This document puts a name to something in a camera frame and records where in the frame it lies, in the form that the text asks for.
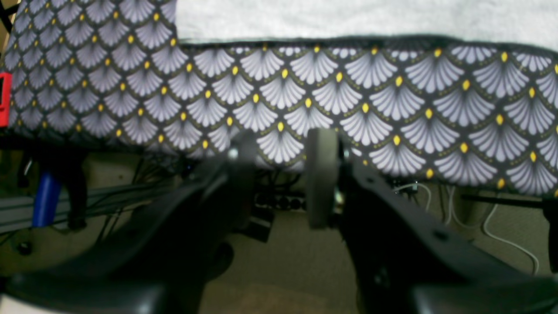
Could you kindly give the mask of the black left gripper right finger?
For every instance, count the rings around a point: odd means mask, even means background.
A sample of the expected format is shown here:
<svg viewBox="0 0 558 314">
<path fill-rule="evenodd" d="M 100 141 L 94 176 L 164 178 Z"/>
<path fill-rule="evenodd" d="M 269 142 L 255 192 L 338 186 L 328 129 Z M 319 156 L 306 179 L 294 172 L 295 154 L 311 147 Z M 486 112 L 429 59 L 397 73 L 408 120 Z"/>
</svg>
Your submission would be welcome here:
<svg viewBox="0 0 558 314">
<path fill-rule="evenodd" d="M 333 129 L 307 133 L 306 210 L 340 232 L 365 314 L 547 314 L 557 280 L 476 248 L 356 162 Z"/>
</svg>

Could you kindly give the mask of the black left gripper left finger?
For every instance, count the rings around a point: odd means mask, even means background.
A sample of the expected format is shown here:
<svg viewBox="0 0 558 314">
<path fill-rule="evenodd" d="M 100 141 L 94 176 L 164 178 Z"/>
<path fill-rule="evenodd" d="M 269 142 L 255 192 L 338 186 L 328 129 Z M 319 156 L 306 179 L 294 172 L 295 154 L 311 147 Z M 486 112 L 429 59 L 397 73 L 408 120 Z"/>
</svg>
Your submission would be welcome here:
<svg viewBox="0 0 558 314">
<path fill-rule="evenodd" d="M 225 236 L 249 222 L 256 135 L 200 163 L 169 194 L 71 260 L 12 276 L 8 314 L 197 314 Z"/>
</svg>

